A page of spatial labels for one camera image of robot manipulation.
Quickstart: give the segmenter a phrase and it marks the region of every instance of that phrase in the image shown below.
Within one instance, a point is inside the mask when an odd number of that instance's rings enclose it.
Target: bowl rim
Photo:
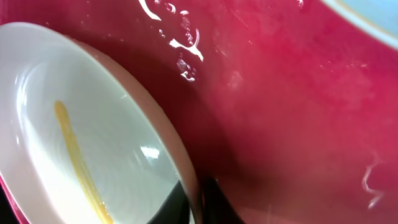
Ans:
[[[330,9],[380,42],[398,50],[398,37],[366,19],[342,0],[322,0]]]

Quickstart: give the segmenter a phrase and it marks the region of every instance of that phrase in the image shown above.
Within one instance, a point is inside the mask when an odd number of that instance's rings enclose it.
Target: red tray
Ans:
[[[161,21],[138,0],[0,0],[0,24],[128,69],[247,223],[398,222],[397,52],[317,0],[146,4]]]

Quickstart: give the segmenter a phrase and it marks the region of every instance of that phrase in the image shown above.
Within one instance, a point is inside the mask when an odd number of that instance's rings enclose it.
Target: sauce residue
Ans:
[[[91,207],[97,213],[101,222],[103,224],[112,224],[112,218],[106,211],[105,204],[101,200],[100,194],[95,187],[87,165],[81,156],[75,133],[73,133],[72,126],[70,124],[67,108],[61,101],[56,101],[54,104],[54,111],[67,145],[70,160],[86,198],[90,202]]]

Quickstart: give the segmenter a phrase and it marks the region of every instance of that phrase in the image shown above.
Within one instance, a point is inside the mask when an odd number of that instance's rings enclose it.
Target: red surface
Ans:
[[[247,223],[398,222],[397,52],[316,0],[170,0],[175,14],[154,1],[162,21],[138,0],[0,0],[0,23],[47,26],[127,68]],[[181,10],[203,62],[169,45],[190,46]],[[367,168],[383,192],[371,209]]]

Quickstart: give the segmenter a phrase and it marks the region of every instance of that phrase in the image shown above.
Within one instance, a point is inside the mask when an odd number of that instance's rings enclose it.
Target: black object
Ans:
[[[12,211],[5,191],[0,186],[0,220],[7,220],[7,224],[18,224],[18,220]]]
[[[243,224],[214,179],[205,182],[202,192],[203,224]],[[149,224],[189,224],[190,208],[180,182]]]
[[[188,198],[178,182],[149,224],[189,224],[189,219]]]

